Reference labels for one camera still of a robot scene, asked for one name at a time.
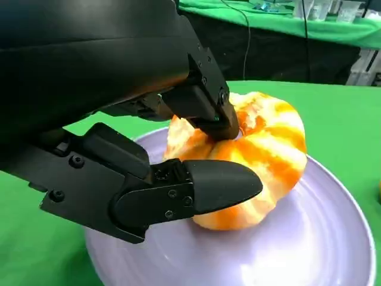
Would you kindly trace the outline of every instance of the green table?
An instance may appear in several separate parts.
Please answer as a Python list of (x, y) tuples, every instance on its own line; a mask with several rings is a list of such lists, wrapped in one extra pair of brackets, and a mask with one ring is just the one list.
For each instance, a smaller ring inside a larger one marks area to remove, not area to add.
[[(309, 154), (330, 169), (356, 198), (368, 218), (380, 258), (380, 90), (282, 82), (232, 82), (230, 86), (238, 93), (269, 93), (298, 109)], [(69, 129), (83, 134), (98, 121), (129, 137), (166, 125), (97, 114)], [(86, 251), (83, 229), (40, 211), (42, 195), (28, 189), (25, 182), (4, 173), (0, 182), (0, 285), (101, 285)], [(377, 272), (381, 273), (381, 263)], [(381, 286), (381, 276), (376, 285)]]
[[(292, 10), (284, 9), (282, 6), (277, 8), (278, 13), (254, 10), (254, 3), (261, 1), (251, 0), (252, 3), (248, 3), (226, 0), (225, 2), (245, 13), (250, 27), (304, 38), (304, 21), (293, 18)], [(180, 9), (222, 21), (247, 25), (241, 13), (227, 7), (221, 0), (180, 0)], [(346, 24), (336, 22), (335, 16), (328, 16), (324, 22), (308, 21), (308, 37), (360, 48), (381, 49), (381, 21), (358, 18), (353, 24)]]

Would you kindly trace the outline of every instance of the peeled orange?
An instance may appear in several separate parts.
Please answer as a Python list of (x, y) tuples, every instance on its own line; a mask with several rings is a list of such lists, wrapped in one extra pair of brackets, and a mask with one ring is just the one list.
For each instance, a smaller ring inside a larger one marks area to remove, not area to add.
[(230, 94), (242, 136), (214, 142), (185, 119), (173, 117), (164, 159), (215, 159), (252, 169), (262, 192), (237, 206), (195, 216), (194, 222), (214, 230), (243, 229), (262, 221), (300, 180), (307, 164), (303, 122), (287, 102), (260, 92)]

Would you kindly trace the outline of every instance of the white plate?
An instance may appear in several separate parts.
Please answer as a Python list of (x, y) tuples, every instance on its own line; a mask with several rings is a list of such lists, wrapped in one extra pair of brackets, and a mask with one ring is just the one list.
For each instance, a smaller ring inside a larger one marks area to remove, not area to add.
[[(161, 161), (167, 129), (137, 139)], [(372, 286), (374, 242), (345, 187), (311, 157), (295, 189), (256, 227), (213, 232), (191, 220), (151, 226), (133, 245), (86, 229), (106, 286)]]

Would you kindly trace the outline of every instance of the bolt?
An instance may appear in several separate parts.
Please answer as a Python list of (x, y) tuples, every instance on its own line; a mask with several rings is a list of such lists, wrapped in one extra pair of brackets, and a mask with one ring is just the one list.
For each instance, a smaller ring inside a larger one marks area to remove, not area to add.
[(56, 203), (60, 203), (65, 199), (65, 194), (62, 191), (57, 191), (54, 189), (50, 192), (49, 198)]
[(170, 189), (169, 192), (168, 192), (168, 196), (170, 198), (176, 198), (176, 196), (177, 196), (176, 190), (175, 189)]
[(69, 159), (69, 164), (73, 168), (80, 169), (85, 164), (85, 161), (81, 157), (74, 155)]
[(167, 211), (165, 212), (165, 217), (166, 217), (167, 219), (171, 219), (171, 218), (173, 218), (173, 211), (171, 211), (171, 210), (167, 210)]
[(184, 198), (184, 206), (189, 207), (193, 204), (193, 199), (191, 197)]
[(220, 103), (223, 105), (226, 101), (226, 94), (223, 89), (220, 90)]

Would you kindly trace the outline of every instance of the plastic cup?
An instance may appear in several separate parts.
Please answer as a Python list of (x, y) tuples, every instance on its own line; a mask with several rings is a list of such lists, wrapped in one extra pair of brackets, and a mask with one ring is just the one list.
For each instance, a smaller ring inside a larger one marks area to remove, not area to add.
[(361, 4), (362, 2), (357, 1), (342, 1), (337, 21), (353, 23)]
[(331, 4), (332, 0), (315, 0), (310, 12), (310, 20), (325, 21)]
[[(305, 18), (308, 19), (310, 11), (314, 5), (314, 0), (304, 0)], [(293, 9), (293, 17), (304, 19), (303, 3), (302, 0), (296, 0), (295, 8)]]

